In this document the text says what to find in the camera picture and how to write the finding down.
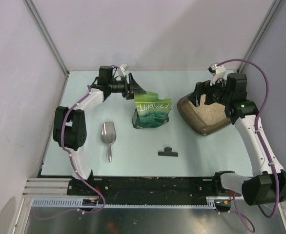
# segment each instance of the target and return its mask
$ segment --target gray wall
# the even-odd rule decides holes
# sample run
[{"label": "gray wall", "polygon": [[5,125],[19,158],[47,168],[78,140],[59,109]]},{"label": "gray wall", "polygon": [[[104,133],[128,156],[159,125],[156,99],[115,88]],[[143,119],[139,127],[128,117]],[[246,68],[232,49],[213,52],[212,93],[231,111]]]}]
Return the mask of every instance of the gray wall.
[{"label": "gray wall", "polygon": [[206,69],[242,57],[273,0],[33,2],[67,69],[97,71],[124,62],[131,70]]},{"label": "gray wall", "polygon": [[0,234],[39,166],[65,79],[21,0],[0,0]]},{"label": "gray wall", "polygon": [[[263,126],[276,157],[286,169],[286,1],[251,60],[264,69],[269,79],[270,93]],[[260,106],[265,93],[264,79],[250,65],[245,73],[249,98]]]}]

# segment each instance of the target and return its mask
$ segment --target table surface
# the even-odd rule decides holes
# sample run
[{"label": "table surface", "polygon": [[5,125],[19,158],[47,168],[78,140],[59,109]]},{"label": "table surface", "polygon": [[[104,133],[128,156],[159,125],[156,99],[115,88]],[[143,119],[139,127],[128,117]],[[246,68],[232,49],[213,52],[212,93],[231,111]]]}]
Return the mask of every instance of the table surface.
[{"label": "table surface", "polygon": [[[191,93],[198,81],[211,79],[206,70],[132,71],[137,83],[147,91],[171,98],[169,122],[156,129],[134,129],[131,119],[134,100],[112,94],[92,112],[86,113],[88,163],[96,176],[213,176],[231,170],[252,176],[244,143],[233,125],[209,135],[196,134],[184,121],[177,102]],[[98,75],[96,71],[71,72],[61,106],[71,106],[87,92]],[[112,162],[106,156],[106,145],[100,133],[104,122],[113,121],[117,140],[112,145]],[[51,140],[47,146],[41,175],[70,176],[68,154]],[[158,151],[171,147],[178,157],[158,156]]]}]

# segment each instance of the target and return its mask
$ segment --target green bag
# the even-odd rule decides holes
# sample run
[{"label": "green bag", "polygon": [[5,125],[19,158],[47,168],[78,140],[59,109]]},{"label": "green bag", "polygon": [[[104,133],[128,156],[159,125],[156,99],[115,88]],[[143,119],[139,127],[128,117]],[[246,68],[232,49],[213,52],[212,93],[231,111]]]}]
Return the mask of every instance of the green bag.
[{"label": "green bag", "polygon": [[134,128],[157,128],[169,121],[169,112],[172,108],[170,98],[158,98],[158,94],[147,92],[135,94],[136,110],[133,114],[132,124]]}]

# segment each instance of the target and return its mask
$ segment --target purple cable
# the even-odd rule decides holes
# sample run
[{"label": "purple cable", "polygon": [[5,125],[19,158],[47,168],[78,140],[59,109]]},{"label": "purple cable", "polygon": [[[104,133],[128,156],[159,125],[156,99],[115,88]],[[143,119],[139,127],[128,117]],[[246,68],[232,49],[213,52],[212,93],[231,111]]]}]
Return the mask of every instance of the purple cable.
[{"label": "purple cable", "polygon": [[[242,213],[239,213],[237,211],[220,212],[220,211],[218,211],[217,208],[216,208],[216,211],[218,213],[220,213],[220,214],[236,214],[236,215],[238,215],[240,220],[242,221],[242,223],[244,224],[244,226],[246,227],[247,230],[249,230],[251,233],[255,233],[256,232],[256,228],[255,228],[254,224],[251,222],[251,220],[246,215],[244,215]],[[252,230],[247,226],[247,224],[245,223],[243,218],[246,219],[250,223],[250,225],[252,226]]]},{"label": "purple cable", "polygon": [[260,205],[258,205],[258,207],[259,207],[261,213],[265,217],[273,218],[276,215],[277,211],[278,211],[278,205],[279,205],[279,200],[280,200],[279,178],[278,178],[278,174],[276,172],[275,166],[273,164],[273,160],[272,160],[272,157],[270,155],[269,149],[266,146],[266,143],[265,143],[265,141],[264,141],[264,139],[263,139],[263,137],[261,135],[261,132],[258,131],[259,130],[259,117],[260,117],[260,115],[263,112],[263,109],[264,109],[264,107],[266,105],[266,101],[267,101],[268,96],[269,96],[269,82],[268,82],[268,78],[266,77],[265,72],[257,64],[255,64],[255,63],[253,63],[253,62],[251,62],[249,60],[245,60],[245,59],[234,58],[234,59],[226,60],[224,62],[220,62],[220,63],[217,64],[217,66],[221,66],[221,65],[223,65],[225,63],[233,62],[233,61],[240,61],[240,62],[245,62],[245,63],[249,63],[249,64],[253,65],[254,67],[256,67],[261,72],[261,74],[263,75],[263,77],[265,79],[265,82],[266,82],[266,95],[265,95],[265,99],[264,99],[264,101],[263,101],[263,103],[262,103],[262,105],[261,105],[261,107],[259,109],[259,113],[258,113],[258,115],[255,118],[255,130],[256,130],[257,136],[259,138],[259,141],[261,142],[261,145],[262,145],[262,147],[263,147],[263,149],[264,149],[264,151],[266,153],[266,157],[267,157],[267,159],[269,161],[269,164],[271,166],[271,169],[272,169],[272,172],[273,172],[273,175],[274,175],[274,179],[275,179],[275,203],[274,203],[273,211],[272,211],[272,213],[270,215],[267,215]]},{"label": "purple cable", "polygon": [[[237,204],[236,204],[236,198],[235,198],[235,196],[236,196],[236,193],[234,193],[234,195],[233,195],[233,201],[234,201],[234,206],[235,206],[235,209],[236,209],[236,214],[239,216],[241,222],[242,222],[243,225],[246,227],[246,229],[249,230],[251,233],[255,233],[255,232],[256,232],[256,229],[255,229],[255,226],[253,225],[253,223],[252,223],[244,214],[242,214],[242,213],[239,211],[238,206],[237,206]],[[251,229],[248,227],[248,225],[247,225],[247,223],[245,222],[244,218],[251,224],[253,230],[251,230]]]}]

